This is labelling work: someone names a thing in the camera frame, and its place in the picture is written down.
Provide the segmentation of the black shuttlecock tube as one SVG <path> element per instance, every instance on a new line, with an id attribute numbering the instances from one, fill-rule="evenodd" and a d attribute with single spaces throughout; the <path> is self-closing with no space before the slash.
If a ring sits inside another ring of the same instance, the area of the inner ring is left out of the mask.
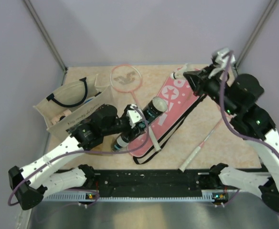
<path id="1" fill-rule="evenodd" d="M 152 100 L 140 109 L 136 104 L 129 104 L 123 113 L 123 117 L 129 119 L 130 129 L 121 133 L 111 144 L 111 150 L 116 152 L 127 147 L 133 140 L 148 131 L 147 137 L 152 141 L 153 146 L 160 150 L 161 147 L 157 143 L 156 136 L 150 125 L 165 111 L 167 104 L 160 97 L 153 97 Z"/>

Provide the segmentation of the pink racket cover bag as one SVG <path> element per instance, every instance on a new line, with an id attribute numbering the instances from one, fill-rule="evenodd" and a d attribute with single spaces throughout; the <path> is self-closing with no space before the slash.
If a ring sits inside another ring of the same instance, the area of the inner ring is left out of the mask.
<path id="1" fill-rule="evenodd" d="M 167 111 L 150 125 L 161 149 L 155 149 L 152 141 L 148 140 L 142 148 L 131 153 L 132 159 L 137 165 L 146 164 L 158 153 L 163 153 L 171 136 L 181 127 L 196 106 L 203 101 L 202 98 L 193 94 L 185 79 L 175 80 L 170 77 L 167 78 L 157 96 L 165 100 L 168 106 Z"/>

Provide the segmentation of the pink badminton racket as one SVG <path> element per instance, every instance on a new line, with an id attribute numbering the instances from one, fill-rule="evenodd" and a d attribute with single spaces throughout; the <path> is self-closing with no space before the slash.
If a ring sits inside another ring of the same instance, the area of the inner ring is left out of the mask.
<path id="1" fill-rule="evenodd" d="M 184 162 L 179 166 L 178 170 L 181 172 L 184 172 L 188 165 L 191 163 L 191 161 L 196 157 L 196 155 L 201 151 L 203 146 L 205 145 L 206 141 L 209 139 L 209 137 L 213 134 L 213 132 L 218 128 L 218 126 L 222 123 L 222 119 L 220 119 L 216 125 L 213 127 L 213 129 L 208 133 L 208 135 L 205 137 L 205 139 L 196 147 L 194 150 L 188 155 L 188 157 L 184 160 Z"/>
<path id="2" fill-rule="evenodd" d="M 109 78 L 110 84 L 116 92 L 130 94 L 134 100 L 133 104 L 143 109 L 135 95 L 135 91 L 141 88 L 143 79 L 140 72 L 135 67 L 128 64 L 116 66 L 112 69 Z M 146 134 L 146 139 L 144 141 L 147 142 L 150 140 L 147 138 L 149 136 L 148 131 L 145 131 L 144 134 Z"/>

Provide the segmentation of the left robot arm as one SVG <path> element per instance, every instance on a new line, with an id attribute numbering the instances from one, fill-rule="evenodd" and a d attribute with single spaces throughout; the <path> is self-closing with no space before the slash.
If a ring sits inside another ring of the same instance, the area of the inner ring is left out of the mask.
<path id="1" fill-rule="evenodd" d="M 10 168 L 8 177 L 12 193 L 8 205 L 30 210 L 54 193 L 74 187 L 92 188 L 95 183 L 92 167 L 79 165 L 62 173 L 59 170 L 78 156 L 96 153 L 93 149 L 102 144 L 106 136 L 138 136 L 148 129 L 148 118 L 135 104 L 129 104 L 121 117 L 117 113 L 112 105 L 100 106 L 73 128 L 56 148 L 23 167 Z"/>

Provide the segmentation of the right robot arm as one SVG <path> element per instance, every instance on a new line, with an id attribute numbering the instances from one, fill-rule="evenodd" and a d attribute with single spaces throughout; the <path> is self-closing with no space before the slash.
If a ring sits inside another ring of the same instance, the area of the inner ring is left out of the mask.
<path id="1" fill-rule="evenodd" d="M 229 126 L 236 136 L 252 145 L 270 176 L 254 175 L 219 163 L 210 168 L 209 181 L 216 189 L 232 186 L 247 191 L 279 213 L 279 134 L 268 112 L 256 103 L 263 93 L 256 77 L 241 74 L 225 86 L 224 112 L 233 115 Z"/>

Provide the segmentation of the brown cardboard box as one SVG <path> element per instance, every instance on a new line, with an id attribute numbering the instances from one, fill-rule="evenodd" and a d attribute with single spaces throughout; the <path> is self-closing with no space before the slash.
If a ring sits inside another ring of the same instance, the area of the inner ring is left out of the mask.
<path id="1" fill-rule="evenodd" d="M 110 144 L 100 144 L 89 151 L 92 151 L 91 155 L 99 155 L 99 156 L 113 156 Z"/>

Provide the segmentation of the beige floral tote bag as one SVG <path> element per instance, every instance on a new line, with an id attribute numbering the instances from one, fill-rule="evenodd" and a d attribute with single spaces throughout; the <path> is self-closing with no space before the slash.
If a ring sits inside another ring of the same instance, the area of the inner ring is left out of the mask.
<path id="1" fill-rule="evenodd" d="M 43 116 L 47 131 L 57 140 L 64 141 L 73 127 L 101 105 L 116 105 L 111 87 L 96 87 L 96 78 L 83 76 L 60 86 L 34 106 Z"/>

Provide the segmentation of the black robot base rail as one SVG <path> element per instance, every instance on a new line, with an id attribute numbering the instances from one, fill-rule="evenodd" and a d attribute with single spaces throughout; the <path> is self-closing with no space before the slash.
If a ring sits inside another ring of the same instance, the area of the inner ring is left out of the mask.
<path id="1" fill-rule="evenodd" d="M 226 190 L 208 169 L 96 170 L 93 183 L 78 189 L 97 190 L 102 198 L 200 197 L 203 190 Z"/>

